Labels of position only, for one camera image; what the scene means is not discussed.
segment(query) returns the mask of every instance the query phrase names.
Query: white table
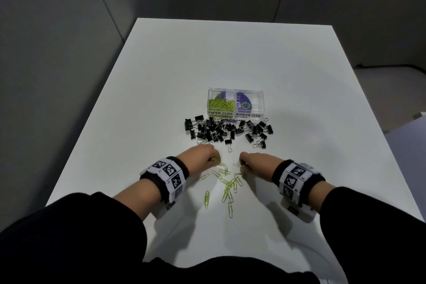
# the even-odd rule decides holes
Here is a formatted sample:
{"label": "white table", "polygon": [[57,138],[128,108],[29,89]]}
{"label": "white table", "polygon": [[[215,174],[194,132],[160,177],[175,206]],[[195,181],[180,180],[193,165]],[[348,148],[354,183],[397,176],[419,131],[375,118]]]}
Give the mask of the white table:
{"label": "white table", "polygon": [[[184,119],[206,114],[209,87],[264,90],[274,135],[265,150],[244,136],[232,153],[215,144],[231,168],[241,151],[294,158],[421,219],[333,29],[298,24],[139,18],[48,203],[76,191],[115,195],[156,159],[193,146]],[[253,256],[345,278],[318,216],[306,224],[281,208],[273,184],[258,179],[256,191],[244,182],[230,219],[223,185],[213,176],[197,182],[163,218],[146,219],[145,259],[191,266]]]}

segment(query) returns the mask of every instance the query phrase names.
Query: hand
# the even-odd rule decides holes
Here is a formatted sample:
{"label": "hand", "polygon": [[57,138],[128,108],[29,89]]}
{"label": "hand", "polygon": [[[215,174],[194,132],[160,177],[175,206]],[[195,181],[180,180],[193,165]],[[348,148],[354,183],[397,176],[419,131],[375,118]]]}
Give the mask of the hand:
{"label": "hand", "polygon": [[188,168],[189,175],[197,175],[220,163],[220,154],[213,145],[200,144],[176,156]]}
{"label": "hand", "polygon": [[272,182],[272,175],[274,174],[275,169],[284,160],[269,154],[249,154],[242,152],[240,154],[240,161],[241,164],[245,162],[245,165],[243,165],[242,168],[247,172],[253,173],[268,182]]}

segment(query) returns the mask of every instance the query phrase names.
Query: pile of binder clips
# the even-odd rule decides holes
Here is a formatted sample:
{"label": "pile of binder clips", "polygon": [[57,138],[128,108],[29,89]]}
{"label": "pile of binder clips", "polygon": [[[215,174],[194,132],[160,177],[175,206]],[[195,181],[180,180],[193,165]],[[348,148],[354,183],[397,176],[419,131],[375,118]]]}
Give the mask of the pile of binder clips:
{"label": "pile of binder clips", "polygon": [[[241,167],[241,165],[239,163],[234,164],[237,167]],[[219,181],[221,181],[223,184],[225,184],[225,190],[223,193],[223,197],[222,197],[222,202],[226,202],[226,200],[228,199],[228,214],[229,217],[232,218],[233,215],[233,211],[232,211],[232,203],[234,202],[234,198],[232,197],[231,194],[231,189],[233,189],[234,193],[237,193],[237,188],[238,186],[242,186],[242,182],[241,179],[238,177],[238,175],[242,175],[241,173],[235,173],[234,177],[232,180],[227,180],[225,179],[223,176],[229,175],[231,174],[230,171],[228,171],[228,167],[223,164],[223,163],[218,163],[218,166],[222,166],[224,168],[218,169],[216,170],[212,170],[212,174],[214,176],[216,176]],[[206,179],[208,176],[210,175],[210,173],[204,174],[200,177],[200,179]],[[207,209],[209,206],[209,200],[210,200],[210,192],[206,191],[206,194],[204,195],[204,207]]]}
{"label": "pile of binder clips", "polygon": [[228,152],[232,152],[231,144],[235,136],[243,133],[248,142],[253,143],[253,147],[266,148],[268,136],[265,133],[274,133],[271,125],[266,125],[268,120],[266,118],[255,125],[251,120],[224,120],[213,117],[205,120],[201,115],[195,117],[195,120],[185,119],[185,131],[189,131],[191,139],[197,139],[198,144],[224,141],[225,145],[228,145]]}

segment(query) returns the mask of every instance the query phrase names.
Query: clear plastic box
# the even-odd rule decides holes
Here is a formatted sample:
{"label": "clear plastic box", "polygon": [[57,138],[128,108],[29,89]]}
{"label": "clear plastic box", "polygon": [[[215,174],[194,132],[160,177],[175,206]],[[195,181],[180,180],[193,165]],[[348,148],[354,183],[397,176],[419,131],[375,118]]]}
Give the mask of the clear plastic box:
{"label": "clear plastic box", "polygon": [[207,115],[223,119],[262,120],[263,91],[209,88]]}

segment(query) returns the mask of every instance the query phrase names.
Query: wristband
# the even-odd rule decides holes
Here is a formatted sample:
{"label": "wristband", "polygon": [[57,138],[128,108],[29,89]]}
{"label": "wristband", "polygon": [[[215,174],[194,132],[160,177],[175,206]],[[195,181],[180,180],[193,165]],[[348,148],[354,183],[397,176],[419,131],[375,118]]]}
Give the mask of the wristband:
{"label": "wristband", "polygon": [[278,185],[281,195],[301,207],[302,204],[308,204],[308,195],[314,185],[325,179],[306,163],[286,160],[275,169],[272,181]]}
{"label": "wristband", "polygon": [[140,175],[140,179],[149,179],[158,187],[162,201],[172,203],[185,190],[189,172],[180,159],[169,156],[158,160]]}

